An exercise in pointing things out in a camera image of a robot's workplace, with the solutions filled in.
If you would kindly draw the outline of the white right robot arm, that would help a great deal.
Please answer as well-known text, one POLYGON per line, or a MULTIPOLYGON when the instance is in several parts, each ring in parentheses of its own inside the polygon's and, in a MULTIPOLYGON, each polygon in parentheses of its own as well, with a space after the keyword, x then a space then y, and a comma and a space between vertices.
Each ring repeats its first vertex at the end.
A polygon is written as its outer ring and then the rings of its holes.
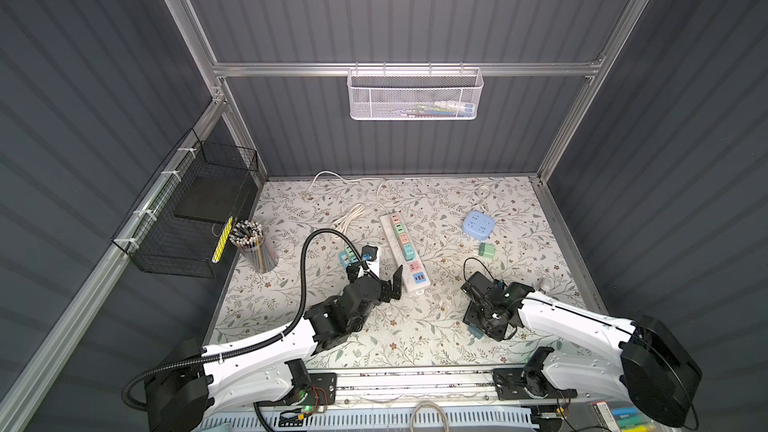
POLYGON ((601 315, 481 272, 467 277, 461 289, 470 299, 463 321, 474 332, 501 342, 525 327, 589 352, 572 355, 540 346, 525 365, 495 369, 500 399, 563 400, 595 393, 628 401, 675 428, 697 415, 693 398, 702 370, 662 321, 601 315))

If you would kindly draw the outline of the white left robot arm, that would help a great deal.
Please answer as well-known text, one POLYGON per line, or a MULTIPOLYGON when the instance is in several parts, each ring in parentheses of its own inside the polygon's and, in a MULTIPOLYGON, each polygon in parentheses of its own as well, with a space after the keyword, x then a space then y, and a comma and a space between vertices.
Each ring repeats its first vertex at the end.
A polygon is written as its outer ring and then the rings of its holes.
POLYGON ((384 280, 376 257, 359 257, 340 294, 309 306, 307 253, 325 232, 311 232, 302 246, 299 305, 287 325, 225 344, 187 340, 130 379, 123 402, 145 413, 153 431, 191 431, 212 414, 249 403, 301 402, 312 387, 307 360, 344 344, 363 330, 375 307, 402 296, 401 268, 384 280))

